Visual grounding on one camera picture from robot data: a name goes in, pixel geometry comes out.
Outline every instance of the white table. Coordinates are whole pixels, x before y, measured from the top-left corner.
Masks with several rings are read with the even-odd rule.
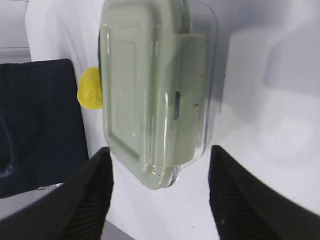
[[[201,0],[218,23],[212,144],[290,200],[320,214],[320,4]],[[33,61],[68,58],[77,79],[98,65],[104,0],[29,0]],[[82,111],[89,154],[107,143],[101,110]],[[218,240],[209,151],[168,189],[145,188],[117,160],[107,219],[136,240]]]

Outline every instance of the glass food container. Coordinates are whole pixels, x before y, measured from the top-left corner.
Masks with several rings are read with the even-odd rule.
[[[217,21],[197,0],[107,0],[99,35],[104,135],[150,189],[198,160],[207,134]]]

